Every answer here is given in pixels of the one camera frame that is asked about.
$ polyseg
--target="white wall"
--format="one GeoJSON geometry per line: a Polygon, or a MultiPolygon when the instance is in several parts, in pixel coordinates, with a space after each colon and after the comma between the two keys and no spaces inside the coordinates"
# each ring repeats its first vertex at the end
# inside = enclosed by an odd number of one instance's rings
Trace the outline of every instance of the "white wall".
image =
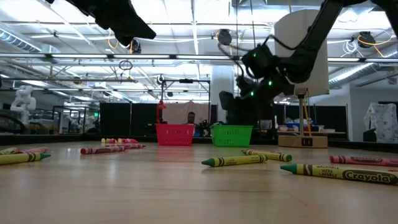
{"type": "Polygon", "coordinates": [[[346,84],[329,95],[311,97],[310,104],[318,106],[348,106],[348,136],[350,141],[363,141],[366,130],[364,116],[371,103],[398,101],[398,90],[356,88],[346,84]]]}
{"type": "Polygon", "coordinates": [[[369,105],[379,101],[398,101],[398,90],[351,88],[353,141],[363,141],[364,116],[369,105]]]}
{"type": "MultiPolygon", "coordinates": [[[[42,91],[34,91],[32,96],[36,99],[37,109],[52,110],[53,106],[62,106],[63,98],[53,95],[44,94],[42,91]]],[[[0,109],[4,103],[11,104],[15,100],[14,91],[2,91],[0,92],[0,109]]]]}

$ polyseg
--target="crayon tip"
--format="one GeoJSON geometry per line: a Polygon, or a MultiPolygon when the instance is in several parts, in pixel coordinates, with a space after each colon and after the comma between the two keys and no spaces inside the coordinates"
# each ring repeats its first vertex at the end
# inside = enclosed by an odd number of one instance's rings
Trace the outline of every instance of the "crayon tip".
{"type": "Polygon", "coordinates": [[[297,164],[280,165],[280,168],[282,170],[286,170],[286,171],[292,172],[294,174],[297,173],[297,164]]]}
{"type": "Polygon", "coordinates": [[[40,159],[45,159],[45,158],[48,158],[50,156],[51,156],[51,154],[40,153],[40,159]]]}
{"type": "Polygon", "coordinates": [[[293,160],[292,155],[287,155],[287,156],[286,156],[286,160],[287,160],[287,162],[292,161],[292,160],[293,160]]]}
{"type": "Polygon", "coordinates": [[[214,159],[208,159],[208,160],[202,161],[201,163],[202,163],[202,165],[208,165],[208,166],[212,166],[212,167],[215,165],[214,159]]]}

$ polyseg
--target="wooden block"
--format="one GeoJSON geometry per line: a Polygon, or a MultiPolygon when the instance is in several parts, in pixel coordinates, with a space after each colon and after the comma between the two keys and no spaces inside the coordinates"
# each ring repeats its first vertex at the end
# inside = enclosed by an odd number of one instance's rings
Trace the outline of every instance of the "wooden block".
{"type": "Polygon", "coordinates": [[[305,147],[305,148],[327,148],[328,137],[326,136],[279,136],[278,146],[282,147],[305,147]]]}

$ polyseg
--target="red basket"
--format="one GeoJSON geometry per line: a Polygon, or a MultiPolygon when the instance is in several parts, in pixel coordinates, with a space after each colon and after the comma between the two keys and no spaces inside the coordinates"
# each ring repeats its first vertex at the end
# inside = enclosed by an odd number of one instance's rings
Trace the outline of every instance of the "red basket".
{"type": "Polygon", "coordinates": [[[194,125],[156,124],[157,142],[161,146],[191,146],[194,125]]]}

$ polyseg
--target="plastic basket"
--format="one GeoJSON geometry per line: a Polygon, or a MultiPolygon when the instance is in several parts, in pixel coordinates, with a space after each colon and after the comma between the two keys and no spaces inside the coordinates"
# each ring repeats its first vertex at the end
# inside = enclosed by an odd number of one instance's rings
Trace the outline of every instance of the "plastic basket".
{"type": "Polygon", "coordinates": [[[253,126],[214,125],[211,140],[218,147],[249,147],[253,126]]]}
{"type": "Polygon", "coordinates": [[[157,142],[161,146],[191,146],[194,125],[156,124],[157,142]]]}

